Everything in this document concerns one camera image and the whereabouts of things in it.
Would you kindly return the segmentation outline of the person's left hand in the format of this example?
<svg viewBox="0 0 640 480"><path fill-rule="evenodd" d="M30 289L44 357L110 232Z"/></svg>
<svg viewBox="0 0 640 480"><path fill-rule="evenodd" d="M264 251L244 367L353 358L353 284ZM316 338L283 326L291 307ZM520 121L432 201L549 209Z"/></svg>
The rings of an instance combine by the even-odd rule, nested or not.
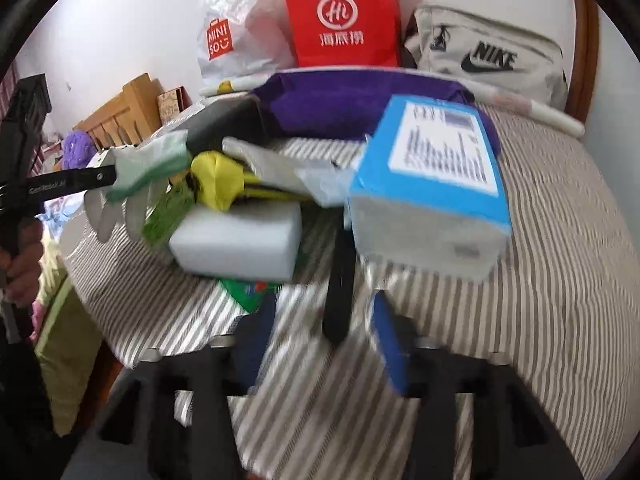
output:
<svg viewBox="0 0 640 480"><path fill-rule="evenodd" d="M12 257L1 249L1 270L9 279L4 291L9 300L21 308L30 306L39 290L40 259L43 255L42 223L25 219L18 229L18 254Z"/></svg>

